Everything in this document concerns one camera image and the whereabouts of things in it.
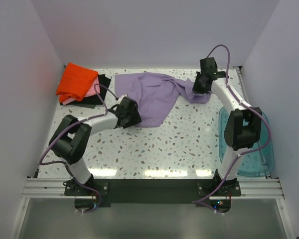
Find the lilac polo shirt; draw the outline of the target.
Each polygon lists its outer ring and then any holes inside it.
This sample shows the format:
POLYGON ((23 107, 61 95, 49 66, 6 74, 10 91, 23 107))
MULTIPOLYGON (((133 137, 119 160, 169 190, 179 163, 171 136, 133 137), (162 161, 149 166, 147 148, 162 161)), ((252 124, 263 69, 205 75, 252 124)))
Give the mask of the lilac polo shirt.
POLYGON ((159 127, 169 115, 179 96, 189 103, 207 103, 210 94, 195 94, 194 82, 160 73, 131 73, 115 76, 115 93, 127 95, 138 104, 141 122, 137 127, 159 127))

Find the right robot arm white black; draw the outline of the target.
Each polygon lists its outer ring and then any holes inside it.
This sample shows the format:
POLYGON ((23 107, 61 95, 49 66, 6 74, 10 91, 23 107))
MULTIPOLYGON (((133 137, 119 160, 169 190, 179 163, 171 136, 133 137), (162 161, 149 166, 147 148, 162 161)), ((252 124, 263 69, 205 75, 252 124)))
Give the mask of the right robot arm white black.
POLYGON ((243 153, 251 149, 260 139, 261 116, 260 108, 251 108, 228 82, 228 74, 219 71, 213 57, 200 60, 200 71, 197 72, 194 93, 213 93, 223 104, 228 114, 224 130, 227 145, 221 166, 215 172, 212 190, 222 196, 229 191, 228 181, 237 178, 243 153))

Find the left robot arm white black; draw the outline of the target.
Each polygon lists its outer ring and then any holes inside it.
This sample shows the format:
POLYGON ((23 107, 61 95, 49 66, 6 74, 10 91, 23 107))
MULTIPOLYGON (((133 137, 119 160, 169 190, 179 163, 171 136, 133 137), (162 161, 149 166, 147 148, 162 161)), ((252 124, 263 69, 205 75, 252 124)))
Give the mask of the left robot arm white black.
POLYGON ((50 139, 49 149, 65 164, 76 182, 76 190, 81 195, 89 195, 95 188, 94 177, 83 155, 90 136, 105 130, 128 128, 141 122, 137 102, 122 96, 102 115, 87 118, 66 115, 50 139))

